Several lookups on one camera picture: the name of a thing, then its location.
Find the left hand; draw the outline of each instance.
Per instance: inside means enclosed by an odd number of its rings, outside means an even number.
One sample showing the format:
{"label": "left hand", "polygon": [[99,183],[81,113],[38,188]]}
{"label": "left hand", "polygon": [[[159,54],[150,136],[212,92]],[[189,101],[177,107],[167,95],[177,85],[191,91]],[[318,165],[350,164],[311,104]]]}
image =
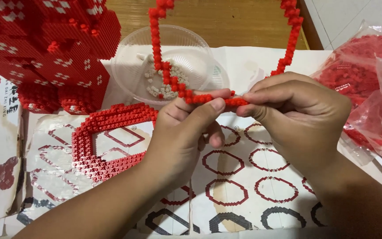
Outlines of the left hand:
{"label": "left hand", "polygon": [[150,145],[141,162],[158,174],[163,186],[170,190],[189,181],[207,143],[213,148],[221,148],[225,144],[225,136],[216,118],[225,110],[222,98],[229,98],[231,91],[194,93],[210,94],[215,99],[196,106],[176,98],[164,106],[157,116]]}

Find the wooden table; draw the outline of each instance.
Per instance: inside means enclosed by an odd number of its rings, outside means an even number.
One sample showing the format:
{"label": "wooden table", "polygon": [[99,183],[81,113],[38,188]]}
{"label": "wooden table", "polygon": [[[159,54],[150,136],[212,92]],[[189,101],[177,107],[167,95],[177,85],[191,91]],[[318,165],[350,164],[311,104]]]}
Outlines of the wooden table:
{"label": "wooden table", "polygon": [[[156,0],[107,0],[122,26],[122,39],[149,25],[148,9]],[[286,48],[291,26],[279,0],[178,0],[161,24],[178,25],[200,35],[210,47]],[[303,31],[296,46],[307,50]]]}

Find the right hand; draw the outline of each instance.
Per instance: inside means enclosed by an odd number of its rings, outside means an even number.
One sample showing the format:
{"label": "right hand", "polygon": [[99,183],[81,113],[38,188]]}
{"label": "right hand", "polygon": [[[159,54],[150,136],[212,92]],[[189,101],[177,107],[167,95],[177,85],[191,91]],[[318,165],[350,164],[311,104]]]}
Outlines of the right hand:
{"label": "right hand", "polygon": [[303,175],[322,171],[337,155],[350,100],[308,76],[286,72],[256,83],[243,95],[240,117],[253,117],[277,151]]}

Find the plastic bowl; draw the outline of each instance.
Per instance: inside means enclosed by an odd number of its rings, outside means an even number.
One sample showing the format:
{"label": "plastic bowl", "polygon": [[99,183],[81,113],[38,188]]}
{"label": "plastic bowl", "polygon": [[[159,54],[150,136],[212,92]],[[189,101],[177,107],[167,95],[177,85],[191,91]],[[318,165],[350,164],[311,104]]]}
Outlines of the plastic bowl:
{"label": "plastic bowl", "polygon": [[[194,32],[175,25],[160,25],[160,41],[162,60],[174,60],[188,77],[188,89],[204,90],[212,80],[215,67],[207,43]],[[111,60],[113,77],[135,99],[147,104],[165,105],[171,99],[159,99],[147,91],[149,85],[158,89],[162,85],[162,77],[157,73],[151,84],[145,77],[154,68],[152,57],[150,27],[131,33],[120,42]]]}

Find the hand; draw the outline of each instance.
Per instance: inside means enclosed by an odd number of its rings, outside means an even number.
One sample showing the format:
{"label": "hand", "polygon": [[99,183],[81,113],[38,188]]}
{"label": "hand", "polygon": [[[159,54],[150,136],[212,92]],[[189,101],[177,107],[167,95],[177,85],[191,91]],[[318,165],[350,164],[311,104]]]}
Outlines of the hand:
{"label": "hand", "polygon": [[270,133],[277,151],[303,175],[325,168],[350,114],[350,100],[293,72],[255,84],[236,113],[253,117]]}
{"label": "hand", "polygon": [[164,106],[157,116],[153,136],[142,161],[150,165],[152,171],[162,174],[161,181],[170,190],[189,181],[207,143],[213,148],[221,148],[225,143],[216,118],[225,109],[225,101],[221,98],[229,98],[231,91],[194,93],[211,94],[215,99],[197,107],[176,98]]}

